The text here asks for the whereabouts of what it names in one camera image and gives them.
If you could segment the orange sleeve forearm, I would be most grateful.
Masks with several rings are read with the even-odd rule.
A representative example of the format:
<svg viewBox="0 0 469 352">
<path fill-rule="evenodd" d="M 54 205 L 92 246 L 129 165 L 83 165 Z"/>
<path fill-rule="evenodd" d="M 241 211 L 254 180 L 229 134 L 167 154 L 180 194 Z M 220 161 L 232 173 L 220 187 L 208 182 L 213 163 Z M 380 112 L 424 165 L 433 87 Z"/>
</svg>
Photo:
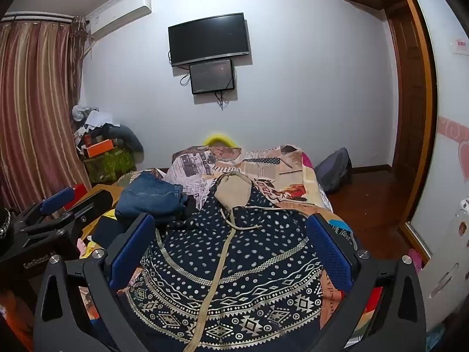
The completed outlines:
<svg viewBox="0 0 469 352">
<path fill-rule="evenodd" d="M 11 290 L 1 290 L 6 323 L 28 351 L 33 351 L 34 315 L 26 302 Z"/>
</svg>

